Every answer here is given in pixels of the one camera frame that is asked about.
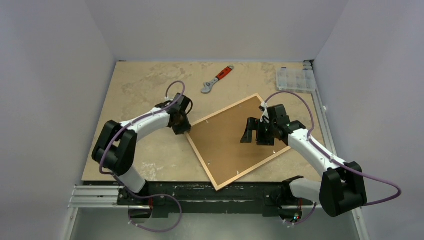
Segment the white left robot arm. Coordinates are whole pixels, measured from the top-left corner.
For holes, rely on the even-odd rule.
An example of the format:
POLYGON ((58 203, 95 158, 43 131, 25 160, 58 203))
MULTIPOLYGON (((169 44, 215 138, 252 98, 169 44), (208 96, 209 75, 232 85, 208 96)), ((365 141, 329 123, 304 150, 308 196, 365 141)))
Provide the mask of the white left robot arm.
POLYGON ((193 101, 177 93, 173 100, 159 103, 134 119, 109 120, 103 126, 91 158, 130 191, 132 201, 142 205, 149 199, 149 183, 134 166, 138 141, 163 128, 171 128, 175 135, 188 132, 191 129, 188 114, 192 108, 193 101))

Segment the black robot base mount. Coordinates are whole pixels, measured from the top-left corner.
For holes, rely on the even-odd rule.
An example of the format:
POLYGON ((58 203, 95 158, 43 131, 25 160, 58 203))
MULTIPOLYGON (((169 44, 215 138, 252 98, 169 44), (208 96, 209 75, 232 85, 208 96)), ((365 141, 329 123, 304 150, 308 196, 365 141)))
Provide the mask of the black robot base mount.
POLYGON ((144 217, 166 218, 184 214, 259 214, 292 217, 313 202, 289 196, 283 182, 234 182, 215 190, 210 182, 150 181, 147 196, 118 190, 119 206, 146 207, 144 217))

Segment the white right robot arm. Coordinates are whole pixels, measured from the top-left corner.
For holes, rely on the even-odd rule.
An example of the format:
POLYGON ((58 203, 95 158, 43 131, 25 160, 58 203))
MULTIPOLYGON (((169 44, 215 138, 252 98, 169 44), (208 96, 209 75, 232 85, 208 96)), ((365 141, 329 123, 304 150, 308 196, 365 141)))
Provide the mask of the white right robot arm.
POLYGON ((296 176, 283 181, 280 197, 288 204, 306 199, 322 206, 331 217, 364 206, 367 202, 362 168, 346 162, 316 142, 300 121, 291 121, 282 104, 260 107, 261 118, 249 117, 241 143, 255 141, 258 146, 273 146, 281 141, 297 151, 316 170, 321 181, 296 176))

